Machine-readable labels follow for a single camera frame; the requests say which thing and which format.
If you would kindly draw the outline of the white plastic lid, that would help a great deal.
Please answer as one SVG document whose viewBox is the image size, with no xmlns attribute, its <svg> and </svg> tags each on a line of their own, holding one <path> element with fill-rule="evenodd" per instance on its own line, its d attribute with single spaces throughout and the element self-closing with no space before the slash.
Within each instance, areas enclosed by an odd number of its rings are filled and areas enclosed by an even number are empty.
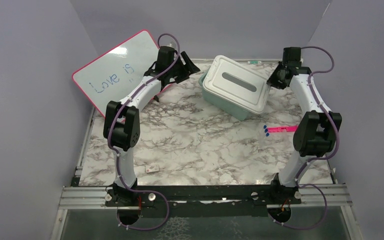
<svg viewBox="0 0 384 240">
<path fill-rule="evenodd" d="M 250 113 L 263 113 L 269 96 L 268 78 L 224 55 L 218 55 L 203 79 L 208 93 Z"/>
</svg>

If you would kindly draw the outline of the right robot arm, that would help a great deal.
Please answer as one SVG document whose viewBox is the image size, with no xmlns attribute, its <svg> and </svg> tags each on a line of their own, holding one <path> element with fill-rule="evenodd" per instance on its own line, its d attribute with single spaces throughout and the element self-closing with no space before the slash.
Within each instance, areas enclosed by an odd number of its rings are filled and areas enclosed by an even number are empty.
<svg viewBox="0 0 384 240">
<path fill-rule="evenodd" d="M 294 153 L 285 167 L 275 175 L 268 190 L 269 199 L 280 204 L 293 199 L 303 174 L 314 161 L 328 160 L 339 148 L 342 116 L 323 101 L 314 81 L 316 71 L 303 66 L 302 47 L 285 47 L 267 83 L 283 90 L 290 88 L 302 110 L 302 118 L 293 135 Z"/>
</svg>

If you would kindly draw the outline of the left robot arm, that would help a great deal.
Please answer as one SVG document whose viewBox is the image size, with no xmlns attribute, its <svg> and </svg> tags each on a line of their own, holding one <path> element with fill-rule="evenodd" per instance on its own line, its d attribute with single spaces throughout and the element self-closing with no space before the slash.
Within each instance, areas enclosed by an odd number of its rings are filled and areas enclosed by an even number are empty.
<svg viewBox="0 0 384 240">
<path fill-rule="evenodd" d="M 143 74 L 138 86 L 121 101 L 106 106 L 103 136 L 114 152 L 116 177 L 112 184 L 113 197 L 124 205 L 137 200 L 137 177 L 134 171 L 134 147 L 140 138 L 140 112 L 171 84 L 179 84 L 200 69 L 185 51 L 170 46 L 158 50 L 156 61 Z"/>
</svg>

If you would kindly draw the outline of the blue capped test tubes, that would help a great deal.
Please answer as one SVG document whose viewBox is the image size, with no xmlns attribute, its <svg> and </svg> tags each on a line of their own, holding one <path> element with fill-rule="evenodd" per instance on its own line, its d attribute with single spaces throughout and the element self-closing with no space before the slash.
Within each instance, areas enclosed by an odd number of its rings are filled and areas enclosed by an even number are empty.
<svg viewBox="0 0 384 240">
<path fill-rule="evenodd" d="M 263 134 L 265 137 L 268 137 L 270 135 L 267 125 L 263 126 Z"/>
</svg>

